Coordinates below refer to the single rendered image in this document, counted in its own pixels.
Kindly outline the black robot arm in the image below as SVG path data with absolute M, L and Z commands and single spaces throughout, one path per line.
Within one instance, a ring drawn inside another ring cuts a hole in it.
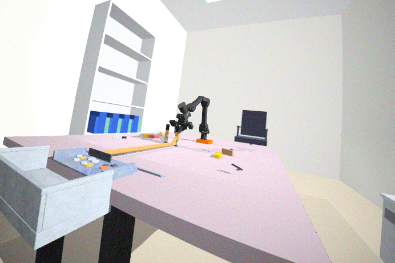
M 196 110 L 196 106 L 201 102 L 202 106 L 202 120 L 201 124 L 199 125 L 199 132 L 201 133 L 201 140 L 207 140 L 207 134 L 209 134 L 208 124 L 207 124 L 207 109 L 210 103 L 209 98 L 204 96 L 198 96 L 192 103 L 186 105 L 185 102 L 178 104 L 178 108 L 181 113 L 177 114 L 176 118 L 186 121 L 187 116 L 191 116 L 190 112 L 194 112 Z

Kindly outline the long scraper with wooden handle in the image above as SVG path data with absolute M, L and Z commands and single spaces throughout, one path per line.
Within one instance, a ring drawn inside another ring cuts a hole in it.
M 145 149 L 152 149 L 152 148 L 159 148 L 159 147 L 169 147 L 169 146 L 179 146 L 179 139 L 180 139 L 180 134 L 178 134 L 178 131 L 181 126 L 176 126 L 176 132 L 175 132 L 175 137 L 171 143 L 164 143 L 164 144 L 152 144 L 152 145 L 143 145 L 143 146 L 138 146 L 138 147 L 130 147 L 130 148 L 121 148 L 121 149 L 108 149 L 104 151 L 99 151 L 97 149 L 90 148 L 88 154 L 97 157 L 99 159 L 102 159 L 106 162 L 111 163 L 111 158 L 112 155 L 114 154 L 119 154 L 119 153 L 128 153 L 128 152 L 135 152 L 135 151 L 141 151 Z

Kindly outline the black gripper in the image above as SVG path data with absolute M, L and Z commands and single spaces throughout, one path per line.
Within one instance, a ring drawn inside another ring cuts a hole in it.
M 180 129 L 179 129 L 179 131 L 178 131 L 178 134 L 180 134 L 182 131 L 186 130 L 187 127 L 188 127 L 189 129 L 191 129 L 191 130 L 192 130 L 193 127 L 194 127 L 193 124 L 192 124 L 192 122 L 188 122 L 188 116 L 187 116 L 186 121 L 183 121 L 183 120 L 178 119 L 178 122 L 176 122 L 175 120 L 170 120 L 169 123 L 170 123 L 170 125 L 171 125 L 172 127 L 175 127 L 174 133 L 176 132 L 176 126 L 181 126 Z

